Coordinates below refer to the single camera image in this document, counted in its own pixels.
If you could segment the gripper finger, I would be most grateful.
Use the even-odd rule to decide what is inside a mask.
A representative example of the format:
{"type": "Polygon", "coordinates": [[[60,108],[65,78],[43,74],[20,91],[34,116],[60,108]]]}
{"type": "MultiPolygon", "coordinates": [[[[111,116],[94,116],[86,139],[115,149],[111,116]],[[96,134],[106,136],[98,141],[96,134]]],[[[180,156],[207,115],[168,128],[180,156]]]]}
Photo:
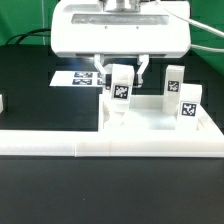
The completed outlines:
{"type": "Polygon", "coordinates": [[[140,54],[137,57],[137,65],[139,66],[135,77],[134,77],[134,83],[133,86],[140,88],[143,84],[143,73],[146,70],[147,66],[149,64],[149,55],[148,54],[140,54]]]}
{"type": "Polygon", "coordinates": [[[94,66],[102,77],[103,88],[105,90],[110,90],[112,81],[112,65],[104,65],[104,56],[102,54],[95,54],[94,66]]]}

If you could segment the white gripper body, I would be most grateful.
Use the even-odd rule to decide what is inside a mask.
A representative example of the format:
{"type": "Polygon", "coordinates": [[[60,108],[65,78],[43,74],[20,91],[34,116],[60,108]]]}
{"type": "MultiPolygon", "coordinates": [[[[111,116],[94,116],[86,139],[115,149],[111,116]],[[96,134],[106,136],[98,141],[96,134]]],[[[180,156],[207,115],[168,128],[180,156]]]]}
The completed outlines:
{"type": "Polygon", "coordinates": [[[190,48],[186,1],[143,1],[137,10],[110,0],[61,0],[51,26],[51,48],[60,57],[148,54],[179,58],[190,48]]]}

